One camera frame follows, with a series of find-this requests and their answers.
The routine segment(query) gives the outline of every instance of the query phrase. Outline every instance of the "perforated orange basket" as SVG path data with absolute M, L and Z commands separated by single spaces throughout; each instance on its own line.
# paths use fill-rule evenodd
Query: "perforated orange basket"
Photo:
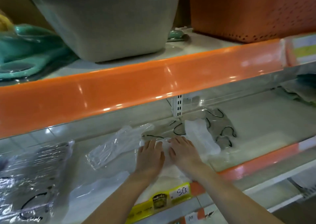
M 316 31 L 316 0 L 190 0 L 195 31 L 245 43 Z

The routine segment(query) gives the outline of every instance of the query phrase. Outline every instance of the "green plastic object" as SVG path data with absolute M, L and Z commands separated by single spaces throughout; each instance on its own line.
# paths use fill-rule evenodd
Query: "green plastic object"
M 28 24 L 0 32 L 0 79 L 34 75 L 50 64 L 77 60 L 75 53 L 52 31 Z

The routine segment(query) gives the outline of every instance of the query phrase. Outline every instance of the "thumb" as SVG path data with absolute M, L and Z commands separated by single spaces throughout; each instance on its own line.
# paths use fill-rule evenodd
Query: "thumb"
M 172 147 L 169 147 L 169 155 L 170 155 L 172 162 L 175 162 L 176 161 L 176 153 L 174 152 Z

